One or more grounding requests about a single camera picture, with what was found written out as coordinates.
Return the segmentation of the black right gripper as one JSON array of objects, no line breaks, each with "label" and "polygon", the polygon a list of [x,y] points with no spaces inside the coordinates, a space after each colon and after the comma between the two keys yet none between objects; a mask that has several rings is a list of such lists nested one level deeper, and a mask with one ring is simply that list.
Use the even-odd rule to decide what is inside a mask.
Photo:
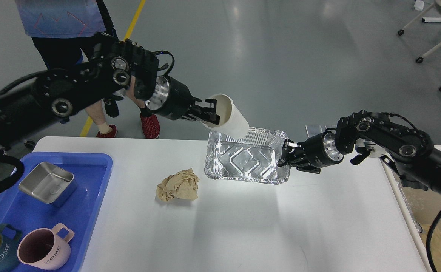
[{"label": "black right gripper", "polygon": [[337,150],[335,134],[324,131],[304,142],[285,140],[278,167],[295,167],[300,172],[320,174],[323,167],[339,164],[344,155]]}]

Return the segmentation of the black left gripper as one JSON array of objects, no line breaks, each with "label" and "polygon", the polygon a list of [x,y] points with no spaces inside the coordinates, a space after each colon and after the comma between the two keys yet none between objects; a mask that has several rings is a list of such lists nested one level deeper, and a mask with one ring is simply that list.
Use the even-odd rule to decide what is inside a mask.
[{"label": "black left gripper", "polygon": [[157,76],[153,96],[145,101],[148,112],[167,119],[186,119],[219,125],[217,100],[199,100],[189,88],[170,76]]}]

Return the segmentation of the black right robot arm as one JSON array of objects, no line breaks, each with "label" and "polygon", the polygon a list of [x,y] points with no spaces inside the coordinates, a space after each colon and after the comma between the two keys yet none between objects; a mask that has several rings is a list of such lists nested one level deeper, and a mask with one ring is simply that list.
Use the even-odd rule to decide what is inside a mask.
[{"label": "black right robot arm", "polygon": [[[310,137],[304,142],[286,139],[277,165],[295,167],[298,171],[316,173],[321,168],[339,164],[344,155],[358,165],[369,156],[379,157],[398,175],[403,187],[432,190],[441,195],[441,151],[430,136],[412,123],[403,126],[391,122],[395,113],[361,110],[342,117],[335,128]],[[436,271],[431,252],[431,239],[441,219],[441,209],[433,220],[426,238],[428,263]]]}]

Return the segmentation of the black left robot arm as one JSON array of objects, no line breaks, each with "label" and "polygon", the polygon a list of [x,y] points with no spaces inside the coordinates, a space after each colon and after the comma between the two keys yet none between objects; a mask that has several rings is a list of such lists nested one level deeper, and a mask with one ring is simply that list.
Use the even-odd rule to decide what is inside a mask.
[{"label": "black left robot arm", "polygon": [[6,149],[131,85],[134,96],[144,100],[154,115],[219,125],[215,99],[193,97],[185,84],[169,76],[172,65],[159,67],[158,55],[169,52],[151,52],[129,39],[120,41],[101,32],[93,38],[91,61],[35,72],[0,91],[0,162],[16,168],[0,181],[0,193],[15,185],[25,169],[19,159],[4,155]]}]

